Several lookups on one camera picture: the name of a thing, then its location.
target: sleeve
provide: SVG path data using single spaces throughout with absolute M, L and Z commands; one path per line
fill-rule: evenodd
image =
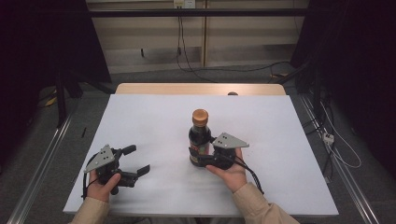
M 252 183 L 246 184 L 233 194 L 233 200 L 247 224 L 294 224 L 298 223 L 282 208 L 268 203 Z
M 109 210 L 108 203 L 86 198 L 70 224 L 103 223 Z

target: metal rail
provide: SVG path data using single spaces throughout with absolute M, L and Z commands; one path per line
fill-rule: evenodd
M 311 101 L 306 95 L 301 95 L 301 100 L 303 102 L 303 105 L 305 107 L 305 110 L 309 118 L 313 120 L 315 128 L 317 128 L 318 130 L 319 137 L 321 138 L 322 131 L 318 128 L 319 124 L 318 121 L 315 119 L 314 112 L 312 111 L 313 105 Z M 329 146 L 326 146 L 326 150 L 328 151 L 328 153 L 331 152 Z M 333 149 L 333 151 L 334 153 L 337 154 L 338 157 L 341 158 L 341 155 L 336 147 Z M 334 155 L 332 155 L 332 161 L 335 168 L 337 169 L 337 172 L 340 174 L 341 179 L 343 180 L 344 185 L 346 186 L 346 189 L 349 192 L 353 202 L 355 203 L 357 209 L 361 213 L 361 217 L 363 218 L 364 223 L 367 224 L 380 223 L 379 219 L 375 215 L 373 207 L 370 205 L 370 202 L 368 201 L 363 191 L 359 187 L 358 182 L 355 180 L 352 173 L 350 173 L 349 168 L 341 161 L 337 160 L 334 157 Z
M 33 202 L 35 201 L 35 196 L 40 190 L 41 184 L 43 183 L 53 158 L 55 157 L 56 151 L 64 139 L 64 135 L 67 132 L 72 115 L 76 111 L 77 107 L 78 102 L 73 105 L 72 110 L 66 118 L 64 124 L 60 128 L 56 129 L 55 134 L 53 135 L 52 140 L 49 143 L 43 158 L 41 159 L 41 162 L 35 169 L 33 177 L 30 179 L 28 186 L 18 200 L 18 203 L 15 206 L 7 224 L 22 224 L 25 221 L 29 210 L 33 205 Z
M 308 8 L 182 8 L 182 9 L 93 9 L 34 10 L 36 15 L 53 17 L 302 17 L 331 13 L 329 9 Z

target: human hand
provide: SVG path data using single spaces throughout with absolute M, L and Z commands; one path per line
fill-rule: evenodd
M 87 196 L 108 203 L 110 191 L 117 186 L 121 179 L 120 174 L 114 174 L 105 185 L 101 185 L 98 180 L 96 170 L 90 171 L 90 185 Z
M 240 147 L 235 149 L 235 154 L 241 160 L 243 159 L 242 150 Z M 205 168 L 212 174 L 220 177 L 232 193 L 235 193 L 248 182 L 245 168 L 235 163 L 228 170 L 221 170 L 220 168 L 213 165 L 207 165 Z

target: dark bottle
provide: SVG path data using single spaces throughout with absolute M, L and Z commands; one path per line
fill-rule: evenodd
M 192 127 L 190 128 L 189 138 L 190 138 L 190 147 L 198 152 L 198 155 L 208 155 L 209 154 L 209 145 L 211 132 L 207 127 L 209 115 L 204 109 L 196 109 L 192 113 Z M 190 161 L 195 166 L 203 166 L 200 165 L 197 158 L 190 155 Z

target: bottle cap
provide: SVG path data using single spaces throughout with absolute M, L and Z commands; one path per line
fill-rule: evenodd
M 198 127 L 206 126 L 208 118 L 209 114 L 204 109 L 196 109 L 192 113 L 192 123 Z

